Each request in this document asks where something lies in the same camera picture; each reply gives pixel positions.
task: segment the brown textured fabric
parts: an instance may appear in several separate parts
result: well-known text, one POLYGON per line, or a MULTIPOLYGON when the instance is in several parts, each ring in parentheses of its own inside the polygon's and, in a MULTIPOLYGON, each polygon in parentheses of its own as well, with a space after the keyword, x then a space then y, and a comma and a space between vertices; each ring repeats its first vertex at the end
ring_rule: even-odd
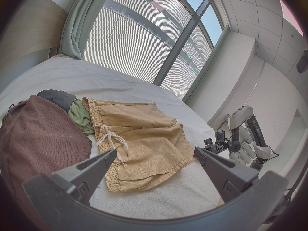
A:
MULTIPOLYGON (((118 159, 105 175, 110 192, 141 192, 149 190, 194 161, 194 149, 187 141, 181 123, 161 112, 155 103, 120 103, 83 98, 89 111, 96 140, 106 130, 121 136, 125 146, 112 138, 125 167, 118 159)), ((99 144, 100 152, 109 150, 106 139, 99 144)))
POLYGON ((40 228, 46 225, 29 202, 22 182, 90 157, 91 141, 53 102, 31 96, 7 115, 0 140, 1 173, 22 210, 40 228))

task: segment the green curtain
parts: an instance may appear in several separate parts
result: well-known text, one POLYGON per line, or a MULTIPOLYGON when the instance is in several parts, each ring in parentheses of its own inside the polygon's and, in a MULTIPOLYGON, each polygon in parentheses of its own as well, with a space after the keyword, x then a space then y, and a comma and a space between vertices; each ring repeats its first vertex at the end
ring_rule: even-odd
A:
POLYGON ((194 94, 197 92, 199 86, 201 83, 205 80, 206 74, 211 69, 211 66, 213 65, 216 56, 218 55, 218 52, 220 51, 221 47, 223 46, 226 38, 228 37, 230 32, 230 28, 228 25, 225 26, 224 30, 222 31, 213 51, 211 52, 209 58, 207 59, 206 63, 204 64, 202 70, 198 74, 197 78, 185 94, 185 96, 182 98, 182 101, 188 105, 191 98, 194 96, 194 94))
POLYGON ((59 53, 83 59, 92 26, 106 0, 71 0, 60 41, 59 53))

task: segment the brown shorts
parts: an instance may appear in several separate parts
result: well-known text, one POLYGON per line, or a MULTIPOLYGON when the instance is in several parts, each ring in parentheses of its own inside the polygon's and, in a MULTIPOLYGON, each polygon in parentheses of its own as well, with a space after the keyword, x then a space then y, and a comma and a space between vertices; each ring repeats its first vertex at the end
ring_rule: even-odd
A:
MULTIPOLYGON (((182 167, 194 161, 193 148, 177 118, 162 113, 155 103, 119 103, 84 97, 96 140, 106 130, 121 136, 125 146, 112 138, 125 167, 116 158, 105 175, 110 192, 141 192, 166 181, 182 167)), ((109 150, 108 140, 99 144, 100 152, 109 150)))

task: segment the wooden panel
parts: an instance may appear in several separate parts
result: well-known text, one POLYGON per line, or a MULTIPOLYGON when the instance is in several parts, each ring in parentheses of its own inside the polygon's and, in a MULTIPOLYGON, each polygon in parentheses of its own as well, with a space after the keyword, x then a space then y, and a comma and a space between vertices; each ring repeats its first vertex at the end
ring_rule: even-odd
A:
POLYGON ((0 42, 0 69, 28 53, 59 47, 66 17, 52 0, 26 0, 0 42))

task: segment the green garment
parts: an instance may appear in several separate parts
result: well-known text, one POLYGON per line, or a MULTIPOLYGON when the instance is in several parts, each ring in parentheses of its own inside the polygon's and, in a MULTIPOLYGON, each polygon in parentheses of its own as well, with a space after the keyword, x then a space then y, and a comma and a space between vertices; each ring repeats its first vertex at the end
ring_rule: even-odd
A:
POLYGON ((70 118, 76 123, 85 135, 93 135, 94 128, 89 112, 83 106, 82 101, 75 98, 68 110, 70 118))

